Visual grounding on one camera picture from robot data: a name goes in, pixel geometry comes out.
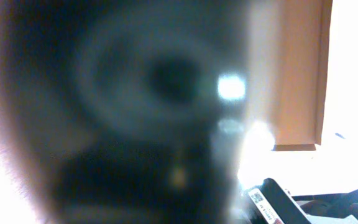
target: black object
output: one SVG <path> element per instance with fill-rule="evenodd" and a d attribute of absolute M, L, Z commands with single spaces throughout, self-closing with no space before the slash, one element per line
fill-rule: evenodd
<path fill-rule="evenodd" d="M 358 189 L 343 195 L 324 214 L 325 217 L 346 218 L 349 215 L 350 206 L 358 201 Z"/>
<path fill-rule="evenodd" d="M 245 202 L 242 208 L 246 208 L 244 213 L 251 224 L 310 224 L 305 213 L 273 179 L 265 179 L 261 186 L 245 190 L 242 196 Z"/>
<path fill-rule="evenodd" d="M 328 209 L 331 208 L 331 204 L 324 202 L 322 200 L 312 200 L 306 204 L 301 205 L 302 210 L 309 214 L 315 216 L 324 216 Z"/>
<path fill-rule="evenodd" d="M 320 194 L 320 195 L 301 195 L 293 196 L 294 201 L 313 201 L 319 200 L 326 203 L 335 203 L 341 197 L 345 196 L 347 193 L 338 193 L 338 194 Z"/>

